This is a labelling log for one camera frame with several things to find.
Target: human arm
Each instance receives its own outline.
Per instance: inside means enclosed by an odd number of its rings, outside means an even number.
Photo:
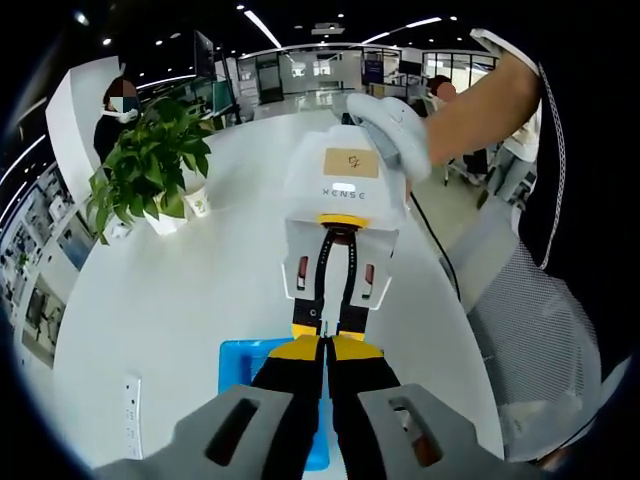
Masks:
[[[424,121],[433,165],[499,142],[536,111],[539,78],[505,51],[496,69]]]

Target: tan label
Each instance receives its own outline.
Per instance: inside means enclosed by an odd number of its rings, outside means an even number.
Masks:
[[[327,148],[324,174],[378,178],[378,154],[371,150]]]

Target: white glove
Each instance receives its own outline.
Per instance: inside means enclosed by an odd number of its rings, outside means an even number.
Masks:
[[[400,165],[411,182],[420,182],[431,174],[427,130],[409,105],[393,97],[379,100],[363,93],[352,93],[347,97],[347,110],[372,123],[388,137],[398,150]]]

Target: black cable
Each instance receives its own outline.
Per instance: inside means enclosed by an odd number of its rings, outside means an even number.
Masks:
[[[436,237],[436,234],[434,233],[433,229],[431,228],[431,225],[429,224],[429,220],[427,220],[427,216],[422,211],[422,207],[418,203],[418,199],[413,194],[413,192],[411,192],[411,200],[413,200],[413,203],[415,203],[416,207],[418,207],[418,212],[420,213],[420,216],[422,217],[424,224],[427,226],[427,230],[429,230],[429,233],[431,234],[433,239],[436,241],[436,245],[438,245],[438,248],[442,252],[442,256],[444,257],[445,261],[447,262],[447,265],[449,266],[449,269],[451,270],[451,277],[453,278],[453,284],[456,287],[456,294],[458,295],[458,301],[460,301],[460,285],[458,285],[458,277],[456,276],[456,270],[453,268],[453,264],[451,263],[451,260],[449,260],[449,256],[447,255],[447,252],[445,252],[444,248],[440,244],[440,240],[438,240],[438,237]]]

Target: white table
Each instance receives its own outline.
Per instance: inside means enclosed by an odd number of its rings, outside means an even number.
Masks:
[[[301,136],[335,123],[330,112],[319,111],[218,133],[209,139],[211,215],[169,237],[141,224],[128,238],[91,252],[67,305],[54,364],[57,422],[90,466],[125,455],[126,372],[142,377],[148,455],[170,441],[178,419],[216,395],[221,342],[290,335],[293,302],[285,298],[281,273],[284,174]],[[336,247],[325,307],[325,318],[333,319],[347,265],[346,252]],[[400,381],[424,385],[472,420],[480,444],[502,457],[480,351],[410,216],[392,268],[383,305],[369,316],[368,341],[384,348]],[[340,478],[340,468],[332,458],[329,472],[309,477]]]

